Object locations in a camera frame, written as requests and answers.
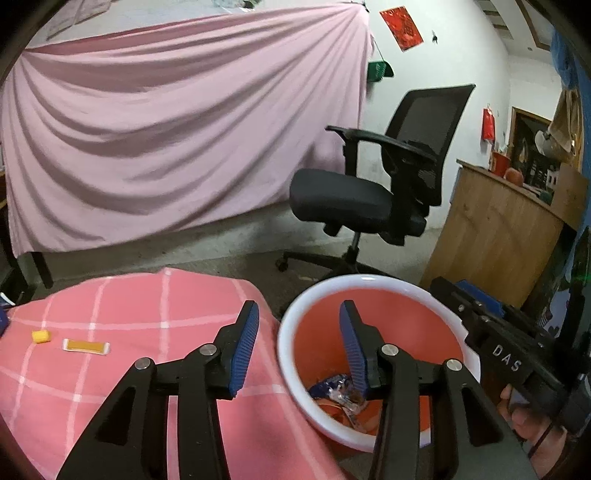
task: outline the table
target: table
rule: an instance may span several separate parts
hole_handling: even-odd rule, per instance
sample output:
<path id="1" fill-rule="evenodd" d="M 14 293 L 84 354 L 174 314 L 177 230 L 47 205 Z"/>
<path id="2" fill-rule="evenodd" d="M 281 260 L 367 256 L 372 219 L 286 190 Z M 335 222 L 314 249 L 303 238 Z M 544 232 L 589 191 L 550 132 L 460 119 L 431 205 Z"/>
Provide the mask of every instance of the table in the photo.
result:
<path id="1" fill-rule="evenodd" d="M 504 303 L 521 307 L 541 275 L 564 225 L 577 229 L 586 203 L 580 174 L 557 186 L 552 205 L 488 170 L 457 161 L 451 208 L 420 282 L 468 280 Z M 563 178 L 562 168 L 558 180 Z"/>

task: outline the pink checkered cloth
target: pink checkered cloth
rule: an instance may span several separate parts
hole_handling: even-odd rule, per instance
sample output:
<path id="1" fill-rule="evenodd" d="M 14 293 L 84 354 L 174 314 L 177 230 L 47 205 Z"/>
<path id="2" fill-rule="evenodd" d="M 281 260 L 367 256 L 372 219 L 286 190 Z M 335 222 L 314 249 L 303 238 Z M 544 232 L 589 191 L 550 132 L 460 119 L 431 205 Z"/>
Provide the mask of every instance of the pink checkered cloth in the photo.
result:
<path id="1" fill-rule="evenodd" d="M 96 278 L 10 311 L 0 339 L 0 414 L 33 465 L 54 479 L 121 376 L 143 356 L 184 357 L 255 300 L 260 327 L 244 388 L 218 402 L 233 480 L 344 479 L 290 398 L 275 357 L 278 323 L 249 282 L 165 268 Z M 51 342 L 32 343 L 48 329 Z M 108 355 L 65 352 L 64 338 L 109 342 Z M 178 478 L 176 402 L 168 417 L 168 475 Z"/>

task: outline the pink blanket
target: pink blanket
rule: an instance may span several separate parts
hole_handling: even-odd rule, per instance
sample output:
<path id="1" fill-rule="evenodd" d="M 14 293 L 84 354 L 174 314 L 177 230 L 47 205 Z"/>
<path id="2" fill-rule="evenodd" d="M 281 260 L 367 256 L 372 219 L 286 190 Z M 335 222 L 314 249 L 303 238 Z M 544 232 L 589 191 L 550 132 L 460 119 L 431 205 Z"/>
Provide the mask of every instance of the pink blanket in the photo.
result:
<path id="1" fill-rule="evenodd" d="M 357 4 L 221 15 L 27 50 L 2 97 L 15 255 L 176 231 L 343 170 L 371 38 Z"/>
<path id="2" fill-rule="evenodd" d="M 183 358 L 236 320 L 244 300 L 260 326 L 244 388 L 219 401 L 232 480 L 344 480 L 323 442 L 291 400 L 275 357 L 278 323 L 244 280 L 166 268 L 89 280 L 11 310 L 0 339 L 0 414 L 47 480 L 121 376 L 143 356 Z M 31 331 L 48 329 L 36 345 Z M 64 338 L 110 342 L 108 355 L 65 352 Z M 176 402 L 168 416 L 168 477 L 178 479 Z"/>

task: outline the yellow block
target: yellow block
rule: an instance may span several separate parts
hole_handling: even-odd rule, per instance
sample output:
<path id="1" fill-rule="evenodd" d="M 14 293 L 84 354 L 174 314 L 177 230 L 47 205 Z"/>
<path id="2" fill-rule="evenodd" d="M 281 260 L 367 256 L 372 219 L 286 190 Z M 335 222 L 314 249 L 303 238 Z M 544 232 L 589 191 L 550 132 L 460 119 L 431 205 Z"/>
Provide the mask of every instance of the yellow block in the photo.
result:
<path id="1" fill-rule="evenodd" d="M 36 332 L 31 332 L 31 336 L 33 337 L 33 342 L 35 343 L 45 343 L 51 340 L 51 335 L 49 334 L 48 330 L 37 330 Z"/>

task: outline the ceiling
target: ceiling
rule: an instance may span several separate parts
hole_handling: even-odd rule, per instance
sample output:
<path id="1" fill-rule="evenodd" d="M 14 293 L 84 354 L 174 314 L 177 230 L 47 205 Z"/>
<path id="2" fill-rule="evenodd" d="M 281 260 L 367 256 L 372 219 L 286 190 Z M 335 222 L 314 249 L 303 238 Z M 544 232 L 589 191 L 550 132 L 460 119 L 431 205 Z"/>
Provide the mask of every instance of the ceiling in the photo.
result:
<path id="1" fill-rule="evenodd" d="M 551 63 L 553 27 L 527 0 L 475 0 L 511 55 Z"/>

